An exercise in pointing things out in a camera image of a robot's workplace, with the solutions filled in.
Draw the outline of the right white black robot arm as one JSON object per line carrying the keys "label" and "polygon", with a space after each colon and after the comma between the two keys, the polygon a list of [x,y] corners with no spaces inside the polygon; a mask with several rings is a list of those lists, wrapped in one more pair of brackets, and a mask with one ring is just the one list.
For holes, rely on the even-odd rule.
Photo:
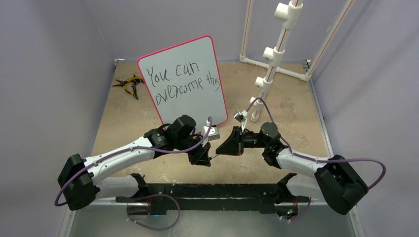
{"label": "right white black robot arm", "polygon": [[272,122],[264,123],[258,133],[233,127],[216,154],[240,156],[246,148],[262,148],[262,157],[269,166],[291,171],[278,183],[277,200],[289,201],[296,196],[314,198],[345,215],[369,191],[344,157],[322,158],[292,152],[281,142],[281,134]]}

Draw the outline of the pink framed whiteboard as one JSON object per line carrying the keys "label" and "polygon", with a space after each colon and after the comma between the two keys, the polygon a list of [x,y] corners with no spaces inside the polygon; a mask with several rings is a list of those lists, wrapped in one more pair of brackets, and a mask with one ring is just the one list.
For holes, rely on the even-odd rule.
{"label": "pink framed whiteboard", "polygon": [[138,69],[162,123],[188,115],[201,131],[208,117],[215,125],[228,120],[214,42],[205,35],[137,60]]}

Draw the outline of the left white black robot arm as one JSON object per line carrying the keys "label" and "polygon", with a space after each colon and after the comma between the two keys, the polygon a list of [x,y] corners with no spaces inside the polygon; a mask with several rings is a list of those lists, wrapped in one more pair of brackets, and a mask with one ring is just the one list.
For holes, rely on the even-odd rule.
{"label": "left white black robot arm", "polygon": [[215,124],[212,117],[208,117],[198,135],[195,134],[196,125],[192,117],[182,115],[110,152],[86,158],[80,154],[70,156],[57,178],[60,190],[54,205],[79,210],[96,199],[114,196],[141,202],[147,197],[147,188],[141,185],[138,175],[130,175],[121,181],[112,181],[110,177],[134,164],[163,155],[186,153],[192,165],[210,166],[209,137]]}

